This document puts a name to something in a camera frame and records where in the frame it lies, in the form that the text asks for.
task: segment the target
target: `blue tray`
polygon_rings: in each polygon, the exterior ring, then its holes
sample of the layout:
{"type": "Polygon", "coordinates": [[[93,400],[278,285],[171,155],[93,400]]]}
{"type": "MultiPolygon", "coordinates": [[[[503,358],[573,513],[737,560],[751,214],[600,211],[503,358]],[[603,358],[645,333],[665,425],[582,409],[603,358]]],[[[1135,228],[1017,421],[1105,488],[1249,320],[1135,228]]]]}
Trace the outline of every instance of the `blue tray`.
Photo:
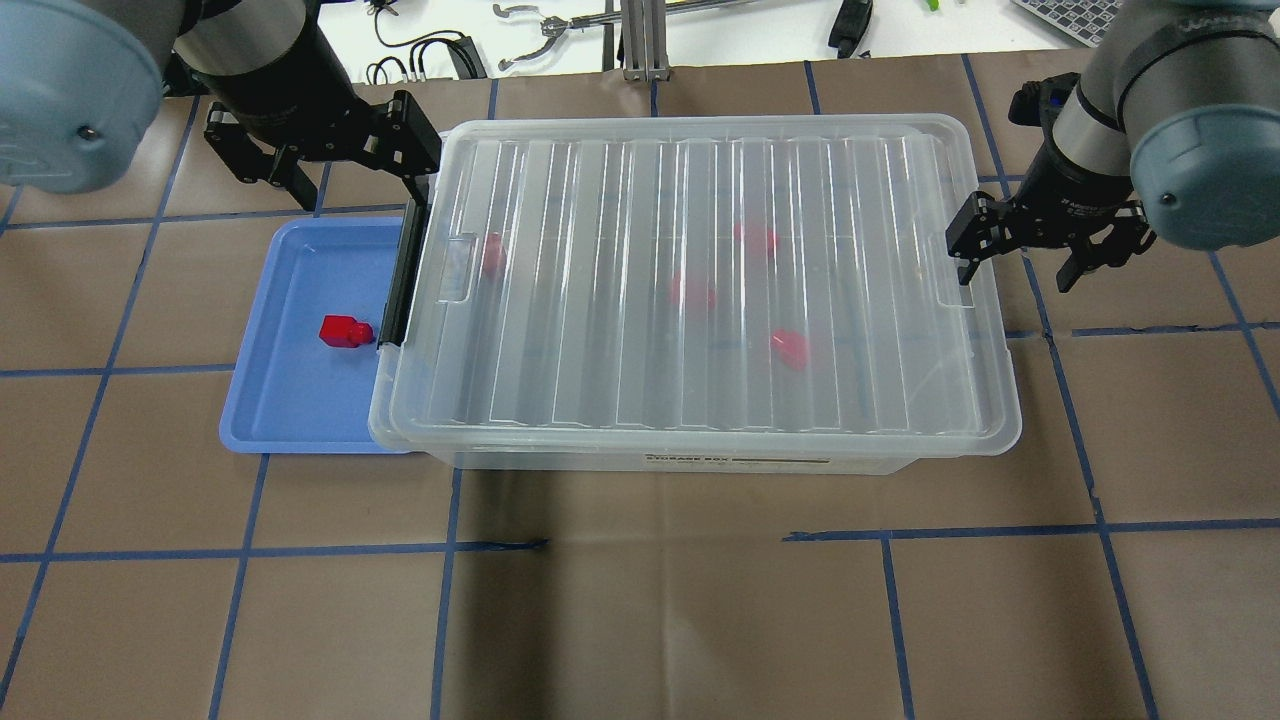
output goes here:
{"type": "Polygon", "coordinates": [[[319,218],[282,227],[253,299],[219,437],[236,452],[381,454],[369,434],[376,343],[329,347],[325,315],[383,316],[399,218],[319,218]]]}

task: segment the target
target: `white table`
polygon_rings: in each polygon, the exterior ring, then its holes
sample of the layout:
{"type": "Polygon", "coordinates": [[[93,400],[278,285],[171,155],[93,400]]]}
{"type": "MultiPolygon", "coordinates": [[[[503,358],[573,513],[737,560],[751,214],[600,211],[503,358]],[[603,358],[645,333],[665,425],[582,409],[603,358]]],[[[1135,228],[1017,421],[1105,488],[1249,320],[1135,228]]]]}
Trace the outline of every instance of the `white table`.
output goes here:
{"type": "MultiPolygon", "coordinates": [[[[599,13],[603,0],[504,0],[502,4],[532,3],[543,14],[571,18],[599,13]]],[[[1079,47],[1009,0],[941,0],[931,13],[924,0],[877,0],[872,26],[859,53],[872,56],[933,55],[947,53],[996,53],[1079,47]]],[[[490,77],[589,73],[602,69],[603,28],[570,31],[556,50],[534,63],[521,63],[506,73],[498,60],[540,46],[538,19],[500,19],[489,0],[401,0],[399,17],[383,13],[383,37],[396,42],[434,29],[461,29],[471,35],[490,77]]],[[[324,5],[320,27],[329,37],[347,72],[365,81],[365,68],[387,55],[407,60],[407,49],[389,50],[374,37],[372,18],[364,3],[324,5]]],[[[790,60],[824,60],[836,56],[827,47],[827,35],[840,0],[754,0],[746,5],[699,10],[667,18],[668,55],[678,65],[746,65],[790,60]]],[[[430,77],[454,77],[445,49],[428,50],[430,77]]],[[[392,70],[398,79],[398,70],[392,70]]]]}

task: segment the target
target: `blue tape line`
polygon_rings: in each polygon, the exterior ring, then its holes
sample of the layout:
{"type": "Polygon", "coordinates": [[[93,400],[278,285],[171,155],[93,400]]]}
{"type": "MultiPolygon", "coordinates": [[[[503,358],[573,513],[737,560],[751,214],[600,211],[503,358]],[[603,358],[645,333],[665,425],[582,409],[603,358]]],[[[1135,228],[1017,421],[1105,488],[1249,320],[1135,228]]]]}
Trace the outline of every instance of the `blue tape line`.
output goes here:
{"type": "Polygon", "coordinates": [[[209,700],[209,720],[218,720],[223,706],[223,687],[227,682],[227,665],[232,657],[232,641],[236,638],[236,620],[239,618],[239,602],[244,593],[244,574],[248,571],[248,551],[253,547],[253,530],[257,529],[257,511],[262,506],[262,488],[266,486],[266,469],[271,456],[264,454],[257,462],[257,477],[253,479],[253,498],[248,503],[248,519],[244,521],[244,538],[241,541],[239,562],[236,564],[236,584],[232,585],[232,602],[227,610],[227,626],[223,629],[223,646],[218,652],[218,673],[214,675],[214,692],[209,700]]]}
{"type": "Polygon", "coordinates": [[[13,188],[13,195],[9,196],[9,205],[5,206],[4,215],[0,217],[0,234],[4,234],[4,231],[9,228],[9,220],[13,219],[13,213],[18,209],[18,199],[22,197],[22,188],[20,184],[13,188]]]}
{"type": "MultiPolygon", "coordinates": [[[[234,363],[211,365],[150,365],[140,368],[113,368],[113,375],[174,375],[183,373],[227,373],[236,369],[234,363]]],[[[52,368],[49,370],[0,370],[0,378],[65,378],[95,377],[106,373],[106,368],[52,368]]]]}
{"type": "Polygon", "coordinates": [[[1112,523],[1112,533],[1169,533],[1188,530],[1263,530],[1280,528],[1280,518],[1240,518],[1228,520],[1153,520],[1112,523]]]}
{"type": "Polygon", "coordinates": [[[445,552],[443,542],[402,544],[330,544],[300,547],[255,547],[250,557],[343,557],[351,555],[419,555],[445,552]]]}
{"type": "MultiPolygon", "coordinates": [[[[1011,195],[1009,190],[1009,178],[1005,174],[1005,164],[1000,156],[1000,147],[996,143],[996,136],[991,129],[991,119],[987,115],[987,106],[982,100],[982,91],[978,88],[978,78],[973,72],[973,63],[969,60],[969,55],[964,54],[960,56],[964,63],[965,76],[969,78],[969,90],[973,92],[974,104],[978,108],[978,118],[982,122],[983,133],[987,136],[987,146],[991,150],[991,159],[996,165],[996,173],[1000,174],[1000,187],[1005,195],[1011,195]]],[[[1048,345],[1050,357],[1053,361],[1053,374],[1057,377],[1059,393],[1062,396],[1062,406],[1066,410],[1068,425],[1071,428],[1071,441],[1075,443],[1075,454],[1080,462],[1080,473],[1084,477],[1084,486],[1089,495],[1089,503],[1093,507],[1093,520],[1097,525],[1098,541],[1102,544],[1102,555],[1107,564],[1107,574],[1111,578],[1111,589],[1116,598],[1116,606],[1120,611],[1120,624],[1124,628],[1125,639],[1129,643],[1129,656],[1133,661],[1134,673],[1138,676],[1138,688],[1142,692],[1143,705],[1147,710],[1148,720],[1160,720],[1160,711],[1156,707],[1156,697],[1151,689],[1151,680],[1147,675],[1147,664],[1142,656],[1142,647],[1138,643],[1138,632],[1133,624],[1133,616],[1129,612],[1129,598],[1124,589],[1124,582],[1120,578],[1120,565],[1115,557],[1115,548],[1111,546],[1111,534],[1107,530],[1106,514],[1102,510],[1102,502],[1098,500],[1094,492],[1094,478],[1093,468],[1089,462],[1089,455],[1084,448],[1084,434],[1080,430],[1079,416],[1075,413],[1075,402],[1071,400],[1071,388],[1066,382],[1066,372],[1062,368],[1062,357],[1057,350],[1057,342],[1053,340],[1053,325],[1048,319],[1048,310],[1044,306],[1044,293],[1041,292],[1039,281],[1036,277],[1036,269],[1032,266],[1030,259],[1027,254],[1023,254],[1023,268],[1027,270],[1027,281],[1032,286],[1032,295],[1036,297],[1036,309],[1041,316],[1041,324],[1044,328],[1044,341],[1048,345]]]]}
{"type": "Polygon", "coordinates": [[[324,173],[320,174],[320,187],[316,188],[316,209],[311,211],[312,218],[319,218],[324,213],[324,196],[329,192],[329,173],[333,163],[324,164],[324,173]]]}
{"type": "Polygon", "coordinates": [[[1222,261],[1219,260],[1217,252],[1210,252],[1208,260],[1213,264],[1213,272],[1217,273],[1217,282],[1221,283],[1222,292],[1226,293],[1226,301],[1231,304],[1231,313],[1235,313],[1239,329],[1244,333],[1244,342],[1248,343],[1249,352],[1253,354],[1253,364],[1258,366],[1258,375],[1262,378],[1262,386],[1267,389],[1267,397],[1271,398],[1271,410],[1275,411],[1276,418],[1280,418],[1280,393],[1276,392],[1276,384],[1271,379],[1271,372],[1267,369],[1267,361],[1262,357],[1262,350],[1258,347],[1258,340],[1253,337],[1253,329],[1244,318],[1244,307],[1240,305],[1240,300],[1235,296],[1235,288],[1231,287],[1231,281],[1226,277],[1226,270],[1222,268],[1222,261]]]}
{"type": "Polygon", "coordinates": [[[306,210],[253,210],[248,213],[206,213],[204,215],[169,215],[160,220],[168,223],[204,223],[206,220],[247,220],[252,218],[305,218],[310,215],[306,210]]]}
{"type": "Polygon", "coordinates": [[[234,363],[214,363],[209,365],[151,365],[143,368],[113,368],[113,375],[180,375],[186,373],[229,373],[234,363]]]}
{"type": "Polygon", "coordinates": [[[68,378],[101,375],[101,368],[60,368],[52,370],[0,370],[0,378],[68,378]]]}
{"type": "Polygon", "coordinates": [[[1027,278],[1032,283],[1032,293],[1036,296],[1036,306],[1044,324],[1044,340],[1048,343],[1050,357],[1053,361],[1053,374],[1057,378],[1059,393],[1062,396],[1062,406],[1066,410],[1068,425],[1071,429],[1071,442],[1075,443],[1075,455],[1080,462],[1080,473],[1084,477],[1084,487],[1089,495],[1089,505],[1093,509],[1093,519],[1098,527],[1098,541],[1102,543],[1102,557],[1107,565],[1107,575],[1111,579],[1111,591],[1116,598],[1120,611],[1120,625],[1124,629],[1125,641],[1129,643],[1129,656],[1133,661],[1134,674],[1138,678],[1138,689],[1142,692],[1142,701],[1147,710],[1148,720],[1160,720],[1160,711],[1156,707],[1156,696],[1151,689],[1151,679],[1147,674],[1147,662],[1142,655],[1142,646],[1138,643],[1138,630],[1133,624],[1133,615],[1129,612],[1129,597],[1124,589],[1124,580],[1120,577],[1120,564],[1116,561],[1115,548],[1111,546],[1111,534],[1107,529],[1106,512],[1102,510],[1102,501],[1096,492],[1093,465],[1089,461],[1088,451],[1084,448],[1084,433],[1080,429],[1080,420],[1075,411],[1075,401],[1071,398],[1071,389],[1068,386],[1066,370],[1062,366],[1062,357],[1053,340],[1053,328],[1048,320],[1048,310],[1044,307],[1044,295],[1041,292],[1039,281],[1030,260],[1024,255],[1023,266],[1027,278]]]}
{"type": "MultiPolygon", "coordinates": [[[[165,181],[164,192],[160,195],[160,205],[156,208],[156,214],[152,218],[151,232],[147,236],[147,243],[142,249],[142,259],[138,263],[137,273],[133,275],[133,286],[129,288],[128,300],[124,304],[124,314],[120,316],[120,324],[115,331],[115,340],[111,342],[111,351],[106,357],[106,366],[102,370],[101,379],[97,383],[97,391],[93,395],[93,404],[90,406],[88,419],[84,421],[84,432],[81,433],[79,445],[76,448],[76,460],[72,462],[70,473],[67,478],[67,486],[63,489],[63,497],[58,503],[58,512],[54,515],[54,525],[49,530],[49,541],[45,543],[45,555],[51,556],[54,547],[58,544],[58,536],[61,533],[63,523],[67,520],[67,509],[70,506],[72,493],[76,492],[76,482],[79,479],[81,468],[84,464],[84,454],[88,450],[90,437],[93,434],[93,423],[97,420],[97,414],[102,409],[102,396],[106,395],[106,384],[111,378],[111,368],[115,366],[115,359],[120,352],[120,345],[124,341],[124,332],[129,325],[129,315],[133,311],[133,304],[138,299],[138,288],[142,286],[142,277],[147,269],[147,260],[151,256],[151,249],[155,246],[156,234],[160,231],[160,218],[164,217],[165,205],[169,202],[169,196],[173,193],[174,178],[178,176],[178,165],[182,163],[182,156],[187,149],[187,141],[191,138],[191,129],[196,124],[196,114],[200,108],[200,99],[193,97],[191,102],[191,111],[187,114],[187,127],[182,132],[182,140],[178,145],[178,151],[174,154],[173,165],[169,169],[169,177],[165,181]]],[[[5,675],[0,679],[0,710],[4,708],[5,698],[9,693],[9,683],[13,680],[13,670],[18,665],[22,642],[27,637],[27,630],[31,628],[31,618],[36,612],[36,603],[40,601],[40,591],[45,585],[45,577],[49,574],[49,559],[41,560],[40,569],[36,571],[36,580],[32,583],[31,593],[27,597],[27,607],[22,615],[22,623],[18,626],[18,637],[14,639],[14,653],[10,666],[6,666],[5,675]]]]}
{"type": "Polygon", "coordinates": [[[982,123],[983,135],[987,136],[987,149],[991,150],[991,161],[996,167],[1000,190],[1004,191],[1006,196],[1012,195],[1009,192],[1009,178],[1005,176],[1005,164],[1000,159],[1000,149],[996,146],[996,135],[991,131],[991,119],[987,117],[987,106],[982,101],[982,91],[978,90],[978,77],[973,74],[973,63],[969,61],[969,54],[965,53],[960,55],[960,61],[964,63],[964,74],[969,78],[969,91],[973,94],[974,105],[978,106],[978,120],[982,123]]]}
{"type": "MultiPolygon", "coordinates": [[[[457,552],[518,552],[526,550],[541,550],[550,541],[536,539],[530,542],[460,542],[454,550],[457,552]]],[[[329,546],[300,546],[300,547],[253,547],[248,556],[252,557],[343,557],[351,555],[433,555],[443,553],[448,550],[448,543],[443,542],[411,542],[387,544],[329,544],[329,546]]],[[[0,553],[0,565],[22,562],[118,562],[118,561],[143,561],[143,560],[229,560],[243,555],[243,551],[234,547],[225,548],[195,548],[195,550],[90,550],[73,552],[9,552],[0,553]]]]}
{"type": "Polygon", "coordinates": [[[902,612],[897,603],[897,579],[893,577],[893,550],[887,537],[881,538],[881,557],[884,562],[884,592],[888,594],[888,623],[893,630],[893,655],[897,657],[897,684],[902,692],[902,715],[906,720],[915,720],[911,674],[906,664],[906,639],[902,634],[902,612]]]}
{"type": "Polygon", "coordinates": [[[444,701],[444,641],[449,630],[449,596],[453,593],[453,557],[458,542],[458,506],[462,502],[462,470],[453,470],[453,493],[449,497],[449,530],[445,536],[444,574],[440,579],[440,611],[435,618],[435,660],[431,665],[430,719],[440,720],[444,701]]]}
{"type": "Polygon", "coordinates": [[[818,101],[818,83],[813,79],[813,63],[804,61],[804,78],[809,83],[809,104],[813,105],[813,114],[822,114],[822,102],[818,101]]]}
{"type": "Polygon", "coordinates": [[[791,533],[782,542],[847,542],[890,539],[937,538],[1009,538],[1042,536],[1082,536],[1098,532],[1097,525],[997,525],[978,528],[901,528],[892,530],[823,530],[818,533],[791,533]]]}
{"type": "Polygon", "coordinates": [[[498,117],[498,78],[489,81],[489,113],[485,117],[490,120],[498,117]]]}
{"type": "Polygon", "coordinates": [[[239,557],[234,548],[209,550],[91,550],[77,552],[55,552],[47,557],[50,562],[119,562],[140,560],[229,560],[239,557]]]}
{"type": "Polygon", "coordinates": [[[47,220],[40,223],[14,223],[13,231],[36,231],[47,228],[96,228],[104,225],[150,225],[152,218],[115,218],[105,220],[47,220]]]}
{"type": "Polygon", "coordinates": [[[1078,328],[1071,337],[1114,337],[1132,334],[1180,334],[1236,332],[1240,325],[1152,325],[1149,328],[1078,328]]]}
{"type": "Polygon", "coordinates": [[[4,676],[0,678],[0,707],[4,707],[4,700],[9,697],[9,683],[13,682],[13,674],[18,669],[18,656],[22,655],[22,643],[26,642],[26,634],[19,634],[13,639],[13,647],[9,648],[9,661],[4,665],[4,676]]]}
{"type": "Polygon", "coordinates": [[[381,205],[352,205],[348,208],[325,208],[325,215],[337,215],[340,213],[403,213],[403,202],[384,202],[381,205]]]}

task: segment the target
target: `storage box lid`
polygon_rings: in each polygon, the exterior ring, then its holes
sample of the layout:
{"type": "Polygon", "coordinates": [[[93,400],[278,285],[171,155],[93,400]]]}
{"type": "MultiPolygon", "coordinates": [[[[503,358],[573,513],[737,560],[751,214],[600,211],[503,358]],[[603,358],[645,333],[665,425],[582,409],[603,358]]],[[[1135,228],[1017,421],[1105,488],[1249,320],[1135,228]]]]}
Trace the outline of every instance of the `storage box lid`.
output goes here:
{"type": "Polygon", "coordinates": [[[474,122],[370,427],[399,448],[993,455],[1021,429],[945,115],[474,122]]]}

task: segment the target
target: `black cable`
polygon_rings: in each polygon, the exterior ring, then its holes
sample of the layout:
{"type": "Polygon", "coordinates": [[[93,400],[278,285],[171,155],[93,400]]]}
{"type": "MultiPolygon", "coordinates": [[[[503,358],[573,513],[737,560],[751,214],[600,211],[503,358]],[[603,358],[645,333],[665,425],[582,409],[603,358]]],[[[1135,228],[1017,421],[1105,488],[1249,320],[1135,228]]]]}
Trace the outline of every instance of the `black cable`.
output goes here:
{"type": "Polygon", "coordinates": [[[480,77],[480,73],[479,73],[479,70],[476,70],[475,63],[467,55],[466,49],[462,47],[462,45],[460,45],[457,41],[448,40],[445,37],[429,37],[429,38],[422,40],[422,41],[417,42],[416,45],[413,45],[413,47],[411,47],[410,51],[408,51],[408,54],[410,54],[410,58],[408,58],[410,65],[412,67],[413,58],[415,58],[413,54],[417,53],[417,68],[421,72],[425,73],[426,72],[426,49],[430,47],[431,44],[434,44],[434,42],[443,44],[445,47],[448,47],[448,50],[449,50],[451,54],[456,55],[460,60],[462,60],[462,64],[467,68],[467,74],[471,76],[470,79],[476,79],[476,78],[480,77]]]}
{"type": "Polygon", "coordinates": [[[404,63],[402,63],[399,58],[397,58],[394,55],[389,55],[387,58],[383,58],[381,60],[378,60],[376,63],[370,64],[367,68],[365,68],[365,79],[370,79],[370,77],[369,77],[369,72],[370,70],[372,70],[372,73],[374,73],[372,74],[372,82],[370,85],[378,85],[378,73],[379,72],[383,73],[383,77],[387,78],[388,83],[392,81],[390,73],[388,73],[387,68],[383,67],[384,63],[396,63],[396,67],[398,67],[399,70],[401,70],[401,76],[403,76],[403,77],[408,76],[408,70],[404,69],[404,63]]]}
{"type": "Polygon", "coordinates": [[[384,9],[385,9],[385,6],[380,6],[380,8],[378,8],[374,12],[374,35],[378,37],[378,42],[383,44],[383,47],[407,47],[410,45],[421,42],[421,41],[424,41],[424,40],[426,40],[426,38],[429,38],[429,37],[431,37],[434,35],[452,33],[452,35],[457,35],[458,37],[466,37],[467,36],[465,32],[458,31],[458,29],[434,29],[434,31],[431,31],[431,32],[429,32],[426,35],[420,35],[420,36],[415,37],[413,40],[406,40],[404,42],[387,42],[383,38],[381,29],[378,27],[378,18],[380,18],[383,15],[383,10],[384,9]]]}

